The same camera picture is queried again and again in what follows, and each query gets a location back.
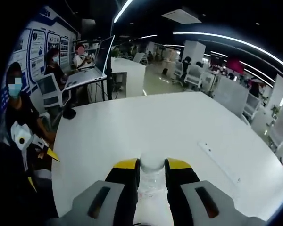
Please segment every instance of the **white laptop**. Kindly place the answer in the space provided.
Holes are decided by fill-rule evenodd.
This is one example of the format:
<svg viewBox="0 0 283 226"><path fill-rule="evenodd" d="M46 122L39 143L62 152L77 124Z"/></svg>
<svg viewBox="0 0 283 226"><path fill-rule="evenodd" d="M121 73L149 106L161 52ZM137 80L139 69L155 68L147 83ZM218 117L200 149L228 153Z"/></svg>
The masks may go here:
<svg viewBox="0 0 283 226"><path fill-rule="evenodd" d="M111 36L101 42L94 68L69 76L64 90L69 90L73 87L81 86L95 80L101 80L106 77L104 72L114 37L115 36Z"/></svg>

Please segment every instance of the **monitor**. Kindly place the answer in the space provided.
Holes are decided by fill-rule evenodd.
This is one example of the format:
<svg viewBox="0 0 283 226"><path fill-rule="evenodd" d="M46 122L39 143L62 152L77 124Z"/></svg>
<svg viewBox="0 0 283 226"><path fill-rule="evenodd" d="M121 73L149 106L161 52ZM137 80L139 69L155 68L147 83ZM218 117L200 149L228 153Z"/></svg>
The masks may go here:
<svg viewBox="0 0 283 226"><path fill-rule="evenodd" d="M101 74L104 73L114 37L115 36L113 35L102 41L99 52L96 56L94 67L97 68Z"/></svg>
<svg viewBox="0 0 283 226"><path fill-rule="evenodd" d="M57 91L55 83L52 80L52 76L48 76L46 78L40 79L40 80L37 81L37 83L38 83L40 91L43 95Z"/></svg>

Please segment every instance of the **air vent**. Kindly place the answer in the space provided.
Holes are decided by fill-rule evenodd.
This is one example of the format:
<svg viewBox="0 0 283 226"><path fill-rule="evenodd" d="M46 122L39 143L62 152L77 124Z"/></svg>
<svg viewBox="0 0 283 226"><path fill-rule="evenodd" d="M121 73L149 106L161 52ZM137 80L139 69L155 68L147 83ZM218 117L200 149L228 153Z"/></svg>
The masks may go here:
<svg viewBox="0 0 283 226"><path fill-rule="evenodd" d="M168 18L170 20L174 20L180 24L201 23L201 21L197 19L195 16L191 15L190 13L187 13L182 9L177 9L175 11L166 13L162 15L162 17Z"/></svg>

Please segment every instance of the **ceiling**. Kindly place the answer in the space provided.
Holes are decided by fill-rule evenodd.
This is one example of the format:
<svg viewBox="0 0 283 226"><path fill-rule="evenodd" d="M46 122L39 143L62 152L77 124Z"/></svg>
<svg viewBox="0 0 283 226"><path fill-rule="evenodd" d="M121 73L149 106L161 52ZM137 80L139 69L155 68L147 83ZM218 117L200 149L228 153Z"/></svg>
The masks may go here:
<svg viewBox="0 0 283 226"><path fill-rule="evenodd" d="M68 12L68 19L78 24L81 18L94 19L98 31L106 34L110 32L112 19L126 2L126 0L66 1L73 13L69 14L71 10L64 0L56 0L55 3L60 11L58 13L63 16ZM202 23L180 24L161 16L183 7L192 12ZM242 2L133 0L113 27L113 34L118 40L125 41L153 34L158 36L142 41L183 45L185 40L198 40L206 45L206 53L215 51L228 56L237 56L241 61L258 68L271 78L275 78L279 73L274 67L283 73L282 65L254 48L217 37L172 34L182 31L208 32L244 40L267 50L283 61L283 2L275 4L275 1L271 0Z"/></svg>

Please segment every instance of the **hand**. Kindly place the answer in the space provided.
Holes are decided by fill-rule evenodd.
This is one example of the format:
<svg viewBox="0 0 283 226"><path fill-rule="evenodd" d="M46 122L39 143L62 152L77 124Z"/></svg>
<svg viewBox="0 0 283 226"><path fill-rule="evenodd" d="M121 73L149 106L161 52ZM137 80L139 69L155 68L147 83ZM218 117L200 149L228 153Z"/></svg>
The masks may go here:
<svg viewBox="0 0 283 226"><path fill-rule="evenodd" d="M50 143L54 143L55 139L56 139L56 133L55 132L47 132L46 133L46 139L50 142Z"/></svg>

